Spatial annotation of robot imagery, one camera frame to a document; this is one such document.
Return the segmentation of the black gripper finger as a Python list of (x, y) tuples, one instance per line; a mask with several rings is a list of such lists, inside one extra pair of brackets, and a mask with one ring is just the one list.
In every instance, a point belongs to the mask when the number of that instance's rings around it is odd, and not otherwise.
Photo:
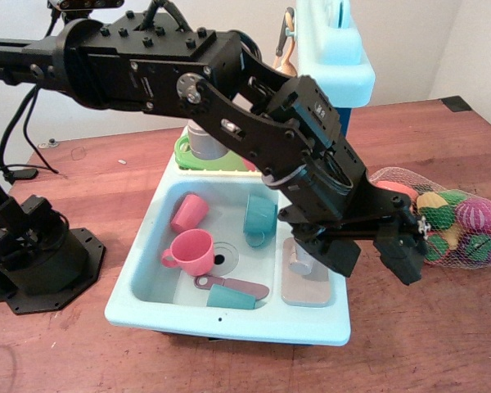
[(329, 270), (345, 278), (351, 276), (361, 253), (361, 248), (355, 241), (328, 236), (323, 239), (304, 239), (295, 231), (291, 234), (299, 246)]
[(421, 279), (427, 253), (426, 241), (422, 237), (379, 231), (373, 245), (380, 252), (384, 266), (403, 284), (410, 285)]

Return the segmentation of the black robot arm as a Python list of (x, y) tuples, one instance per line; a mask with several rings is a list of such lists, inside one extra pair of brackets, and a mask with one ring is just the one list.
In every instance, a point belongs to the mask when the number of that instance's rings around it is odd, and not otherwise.
[(77, 19), (38, 41), (0, 38), (0, 80), (95, 110), (194, 120), (289, 200), (278, 217), (316, 260), (347, 277), (370, 240), (402, 283), (421, 278), (428, 230), (410, 198), (370, 182), (314, 79), (265, 65), (242, 32), (191, 29), (154, 1), (110, 25)]

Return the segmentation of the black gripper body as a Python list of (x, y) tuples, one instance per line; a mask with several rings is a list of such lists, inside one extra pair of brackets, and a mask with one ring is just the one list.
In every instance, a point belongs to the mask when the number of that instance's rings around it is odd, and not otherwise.
[(367, 168), (345, 137), (269, 134), (261, 139), (264, 183), (290, 202), (278, 218), (302, 242), (326, 237), (427, 239), (426, 218), (411, 211), (411, 199), (373, 185)]

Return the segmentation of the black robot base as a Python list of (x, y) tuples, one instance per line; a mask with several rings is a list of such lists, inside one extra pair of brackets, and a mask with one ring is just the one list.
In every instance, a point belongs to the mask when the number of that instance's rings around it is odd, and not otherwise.
[(46, 198), (18, 203), (0, 186), (0, 302), (13, 313), (66, 307), (97, 281), (105, 251)]

